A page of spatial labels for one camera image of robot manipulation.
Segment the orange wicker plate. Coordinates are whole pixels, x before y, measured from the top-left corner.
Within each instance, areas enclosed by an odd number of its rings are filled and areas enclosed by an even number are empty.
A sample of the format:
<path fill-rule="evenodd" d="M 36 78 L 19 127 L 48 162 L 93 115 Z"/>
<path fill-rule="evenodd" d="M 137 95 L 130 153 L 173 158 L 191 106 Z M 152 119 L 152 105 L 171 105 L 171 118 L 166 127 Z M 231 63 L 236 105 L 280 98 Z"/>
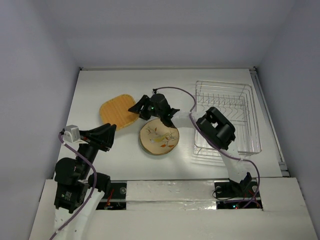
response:
<path fill-rule="evenodd" d="M 136 104 L 129 94 L 121 94 L 103 103 L 99 115 L 103 124 L 116 125 L 116 131 L 126 128 L 138 120 L 139 115 L 129 111 Z"/>

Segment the cream floral plate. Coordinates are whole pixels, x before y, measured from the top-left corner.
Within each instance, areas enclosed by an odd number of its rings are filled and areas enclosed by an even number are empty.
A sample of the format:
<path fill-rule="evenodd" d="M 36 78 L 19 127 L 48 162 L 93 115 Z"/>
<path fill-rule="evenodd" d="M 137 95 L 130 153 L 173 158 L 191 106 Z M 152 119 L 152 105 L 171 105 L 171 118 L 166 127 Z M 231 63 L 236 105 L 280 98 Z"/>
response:
<path fill-rule="evenodd" d="M 177 128 L 165 126 L 159 118 L 148 121 L 139 132 L 139 143 L 143 150 L 155 156 L 172 151 L 179 143 Z"/>

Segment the teal floral plate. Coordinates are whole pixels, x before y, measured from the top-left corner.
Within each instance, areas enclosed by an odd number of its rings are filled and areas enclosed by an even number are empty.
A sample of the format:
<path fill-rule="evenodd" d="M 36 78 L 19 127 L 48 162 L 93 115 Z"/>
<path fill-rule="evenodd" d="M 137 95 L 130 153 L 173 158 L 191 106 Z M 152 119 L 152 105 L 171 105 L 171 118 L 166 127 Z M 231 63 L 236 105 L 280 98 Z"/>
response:
<path fill-rule="evenodd" d="M 162 156 L 171 152 L 179 142 L 179 136 L 172 133 L 139 134 L 140 147 L 148 154 Z"/>

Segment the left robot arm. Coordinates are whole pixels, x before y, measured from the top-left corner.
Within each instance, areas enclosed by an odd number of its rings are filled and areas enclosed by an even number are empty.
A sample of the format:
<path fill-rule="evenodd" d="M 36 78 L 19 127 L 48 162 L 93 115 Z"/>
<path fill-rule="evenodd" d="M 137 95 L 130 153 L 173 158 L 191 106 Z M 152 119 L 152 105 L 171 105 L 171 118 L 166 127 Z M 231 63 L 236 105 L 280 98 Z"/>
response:
<path fill-rule="evenodd" d="M 111 178 L 98 173 L 93 162 L 99 151 L 109 151 L 117 126 L 106 123 L 90 130 L 69 125 L 58 134 L 61 144 L 75 154 L 55 165 L 52 240 L 84 240 L 100 200 L 110 195 Z"/>

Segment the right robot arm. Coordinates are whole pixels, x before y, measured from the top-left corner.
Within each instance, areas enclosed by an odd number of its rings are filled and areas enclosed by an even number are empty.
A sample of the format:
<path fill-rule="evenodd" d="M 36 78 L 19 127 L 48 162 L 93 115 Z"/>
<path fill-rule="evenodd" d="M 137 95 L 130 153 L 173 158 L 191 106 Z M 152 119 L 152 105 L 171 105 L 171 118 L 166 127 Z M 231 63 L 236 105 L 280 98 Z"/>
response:
<path fill-rule="evenodd" d="M 182 112 L 180 109 L 172 108 L 163 94 L 156 93 L 151 97 L 143 95 L 128 111 L 137 114 L 143 120 L 159 118 L 169 128 L 195 129 L 220 153 L 228 172 L 231 192 L 235 196 L 242 196 L 248 191 L 252 177 L 238 153 L 236 129 L 217 108 L 210 107 L 198 113 L 191 110 Z"/>

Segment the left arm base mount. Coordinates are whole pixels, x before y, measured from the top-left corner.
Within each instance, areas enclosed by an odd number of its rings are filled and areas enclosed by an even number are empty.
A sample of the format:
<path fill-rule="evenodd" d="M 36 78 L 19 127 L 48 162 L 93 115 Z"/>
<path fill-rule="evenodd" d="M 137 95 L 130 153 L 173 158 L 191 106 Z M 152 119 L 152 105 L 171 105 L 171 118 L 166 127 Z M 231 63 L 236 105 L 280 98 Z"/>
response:
<path fill-rule="evenodd" d="M 127 182 L 112 181 L 109 194 L 98 203 L 96 210 L 126 210 Z"/>

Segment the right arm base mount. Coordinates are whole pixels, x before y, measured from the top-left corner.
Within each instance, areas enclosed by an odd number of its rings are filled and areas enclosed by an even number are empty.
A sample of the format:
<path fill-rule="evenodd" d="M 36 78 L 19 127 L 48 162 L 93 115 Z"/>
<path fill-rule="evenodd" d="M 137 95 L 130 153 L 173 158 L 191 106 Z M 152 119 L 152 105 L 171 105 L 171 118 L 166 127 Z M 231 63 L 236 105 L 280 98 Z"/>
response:
<path fill-rule="evenodd" d="M 229 181 L 214 181 L 212 197 L 216 200 L 218 210 L 263 209 L 257 181 L 252 181 L 244 192 L 235 192 Z"/>

